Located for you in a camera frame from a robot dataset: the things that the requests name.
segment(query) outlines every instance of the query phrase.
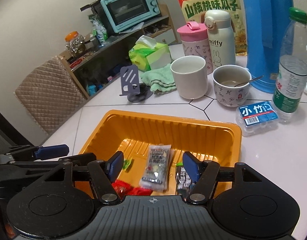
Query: barcode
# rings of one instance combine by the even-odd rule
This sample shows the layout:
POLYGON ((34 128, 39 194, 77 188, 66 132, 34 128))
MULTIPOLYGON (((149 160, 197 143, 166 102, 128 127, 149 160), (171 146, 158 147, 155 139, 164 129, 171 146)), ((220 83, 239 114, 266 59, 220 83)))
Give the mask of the barcode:
POLYGON ((256 117, 256 116, 255 117, 246 118, 245 121, 246 121, 247 125, 259 122, 258 117, 256 117))

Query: plastic bag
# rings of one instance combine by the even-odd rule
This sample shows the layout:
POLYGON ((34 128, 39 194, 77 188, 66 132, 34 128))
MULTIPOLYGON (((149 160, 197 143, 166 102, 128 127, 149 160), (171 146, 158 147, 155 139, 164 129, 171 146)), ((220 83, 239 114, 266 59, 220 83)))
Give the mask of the plastic bag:
POLYGON ((247 55, 246 31, 243 22, 244 12, 240 0, 178 0, 185 21, 204 23, 207 10, 220 9, 230 14, 234 23, 236 53, 247 55))
POLYGON ((136 44, 129 50, 129 58, 143 72, 162 68, 172 62, 168 45, 159 42, 154 49, 136 44))
POLYGON ((146 169, 139 181, 140 187, 156 191, 167 189, 171 145, 150 145, 146 169))
POLYGON ((97 15, 90 14, 88 15, 88 18, 92 23, 92 32, 93 32, 92 34, 94 36, 97 36, 100 43, 104 43, 104 41, 108 38, 108 33, 106 28, 102 25, 97 15))

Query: plastic water bottle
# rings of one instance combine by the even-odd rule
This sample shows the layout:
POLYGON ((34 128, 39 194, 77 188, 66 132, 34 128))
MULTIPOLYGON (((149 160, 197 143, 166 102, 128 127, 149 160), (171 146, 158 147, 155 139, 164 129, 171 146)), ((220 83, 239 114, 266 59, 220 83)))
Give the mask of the plastic water bottle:
POLYGON ((307 80, 307 13, 289 8, 291 22, 280 49, 279 74, 273 107, 281 122, 288 122, 296 111, 307 80))

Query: oven door window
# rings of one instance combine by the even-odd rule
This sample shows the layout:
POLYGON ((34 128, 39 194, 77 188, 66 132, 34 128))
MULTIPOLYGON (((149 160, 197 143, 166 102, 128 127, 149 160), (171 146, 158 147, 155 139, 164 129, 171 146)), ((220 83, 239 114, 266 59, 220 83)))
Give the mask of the oven door window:
POLYGON ((149 12, 146 0, 117 0, 107 4, 115 25, 149 12))

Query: blue kettle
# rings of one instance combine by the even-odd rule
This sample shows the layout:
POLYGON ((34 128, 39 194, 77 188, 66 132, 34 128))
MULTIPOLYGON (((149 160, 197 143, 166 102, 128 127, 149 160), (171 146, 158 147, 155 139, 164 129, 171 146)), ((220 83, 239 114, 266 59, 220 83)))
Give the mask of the blue kettle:
POLYGON ((292 0, 244 0, 247 23, 247 68, 252 78, 264 75, 251 85, 273 93, 278 74, 280 46, 290 23, 292 0))

